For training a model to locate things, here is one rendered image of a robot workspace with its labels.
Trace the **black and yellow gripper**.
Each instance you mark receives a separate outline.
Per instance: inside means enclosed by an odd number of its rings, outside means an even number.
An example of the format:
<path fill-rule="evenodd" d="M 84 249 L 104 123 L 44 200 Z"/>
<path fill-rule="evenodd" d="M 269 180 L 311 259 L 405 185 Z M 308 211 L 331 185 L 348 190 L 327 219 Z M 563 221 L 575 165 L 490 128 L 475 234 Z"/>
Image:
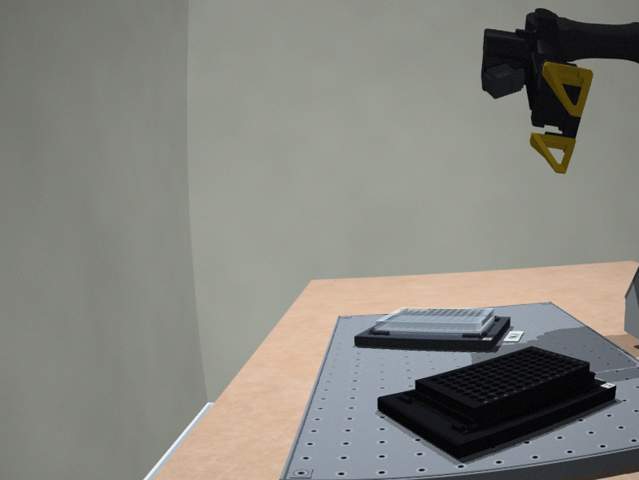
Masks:
<path fill-rule="evenodd" d="M 540 65 L 531 121 L 535 127 L 555 126 L 563 133 L 531 133 L 530 145 L 556 173 L 565 174 L 576 144 L 593 72 L 574 63 L 556 60 L 545 59 Z M 561 164 L 557 163 L 548 147 L 563 150 L 565 154 Z"/>

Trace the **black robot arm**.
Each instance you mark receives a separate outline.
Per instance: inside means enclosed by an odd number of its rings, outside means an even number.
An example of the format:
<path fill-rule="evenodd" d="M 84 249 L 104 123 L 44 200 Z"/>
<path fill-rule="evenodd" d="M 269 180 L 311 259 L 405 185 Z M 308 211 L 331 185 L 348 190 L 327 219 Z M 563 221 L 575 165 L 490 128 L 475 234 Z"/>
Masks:
<path fill-rule="evenodd" d="M 513 33 L 487 28 L 482 89 L 497 99 L 521 91 L 526 85 L 532 111 L 540 64 L 556 58 L 565 63 L 578 59 L 625 59 L 639 63 L 639 22 L 582 23 L 537 8 L 526 15 L 524 30 L 516 29 Z"/>

